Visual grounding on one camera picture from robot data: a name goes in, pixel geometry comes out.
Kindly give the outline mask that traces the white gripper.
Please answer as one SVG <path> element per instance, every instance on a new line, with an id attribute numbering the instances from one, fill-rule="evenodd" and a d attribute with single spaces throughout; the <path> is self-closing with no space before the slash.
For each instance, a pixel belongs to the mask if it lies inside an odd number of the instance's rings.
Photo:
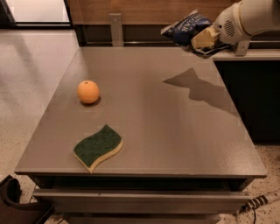
<path id="1" fill-rule="evenodd" d="M 242 27 L 241 6 L 242 3 L 239 2 L 226 8 L 213 23 L 217 30 L 212 25 L 208 26 L 191 39 L 192 47 L 212 47 L 218 40 L 225 44 L 235 44 L 250 39 L 250 35 Z"/>

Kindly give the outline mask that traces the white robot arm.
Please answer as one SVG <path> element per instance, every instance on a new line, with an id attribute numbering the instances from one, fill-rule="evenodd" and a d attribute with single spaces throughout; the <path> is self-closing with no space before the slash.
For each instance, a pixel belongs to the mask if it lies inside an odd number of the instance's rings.
<path id="1" fill-rule="evenodd" d="M 226 8 L 191 43 L 193 49 L 212 48 L 218 43 L 231 45 L 279 29 L 279 0 L 241 0 Z"/>

